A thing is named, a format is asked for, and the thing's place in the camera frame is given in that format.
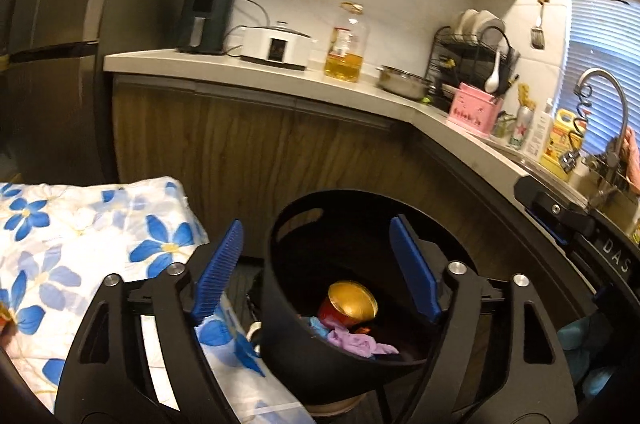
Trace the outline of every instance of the bucket handle hole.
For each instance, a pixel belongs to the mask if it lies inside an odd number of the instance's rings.
[[[323,213],[324,210],[320,208],[313,208],[311,210],[304,211],[303,213],[298,213],[295,216],[292,216],[278,229],[278,232],[276,234],[276,241],[279,242],[294,229],[318,221],[322,217]]]

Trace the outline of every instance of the window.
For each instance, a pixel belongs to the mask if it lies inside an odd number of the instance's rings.
[[[572,0],[566,68],[558,106],[576,111],[574,86],[589,68],[608,70],[625,89],[629,126],[640,132],[640,0]],[[622,104],[603,78],[590,81],[593,95],[584,149],[601,153],[620,132]]]

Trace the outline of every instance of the pink utensil holder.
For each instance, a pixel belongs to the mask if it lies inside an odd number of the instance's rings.
[[[502,109],[502,99],[495,104],[494,96],[461,83],[449,110],[448,120],[474,135],[488,137]]]

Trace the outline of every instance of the pink towel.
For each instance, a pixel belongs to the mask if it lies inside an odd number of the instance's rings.
[[[374,338],[366,334],[351,334],[344,327],[335,327],[326,339],[331,344],[362,357],[371,357],[374,354],[399,354],[398,350],[390,344],[377,343]]]
[[[633,128],[626,128],[625,140],[622,143],[622,159],[626,161],[626,180],[629,187],[640,195],[640,151]]]

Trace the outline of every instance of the wooden cabinet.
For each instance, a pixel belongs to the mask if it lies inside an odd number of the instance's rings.
[[[411,125],[230,86],[196,93],[127,79],[136,78],[124,76],[114,87],[120,181],[179,180],[211,238],[239,218],[245,253],[263,256],[271,224],[293,200],[327,188],[368,190],[433,217],[465,246],[480,274],[506,279],[525,272],[555,324],[580,317],[551,270],[575,275],[573,269],[564,259],[544,265],[535,254],[546,246],[559,258],[555,248],[535,229],[537,240],[517,235],[487,198],[434,157],[433,141]]]

